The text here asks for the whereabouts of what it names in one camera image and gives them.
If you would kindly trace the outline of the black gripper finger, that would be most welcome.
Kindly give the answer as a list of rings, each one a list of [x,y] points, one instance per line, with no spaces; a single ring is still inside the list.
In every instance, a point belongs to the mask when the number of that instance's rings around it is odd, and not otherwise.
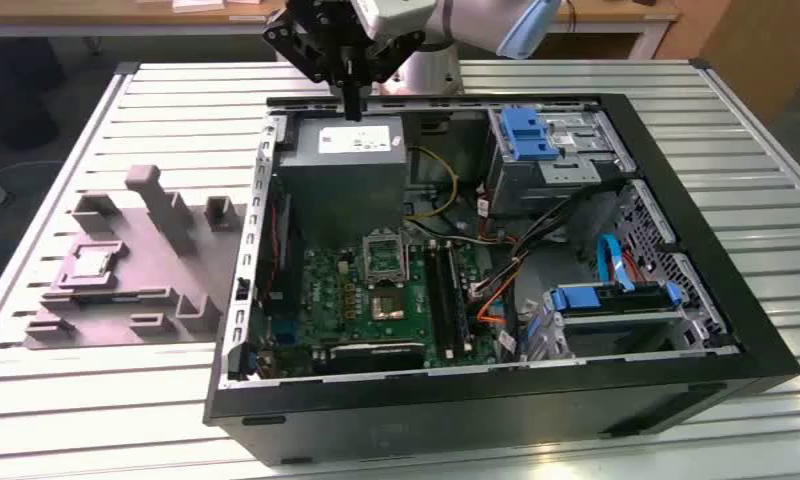
[[[350,120],[352,98],[345,88],[337,84],[338,63],[329,58],[330,51],[313,41],[298,25],[290,10],[285,9],[272,17],[262,39],[312,82],[325,82],[329,85],[332,93],[341,99],[345,119]]]
[[[394,38],[378,47],[374,41],[358,42],[350,47],[350,120],[362,118],[364,88],[372,83],[384,83],[400,65],[422,45],[425,33],[413,31]]]

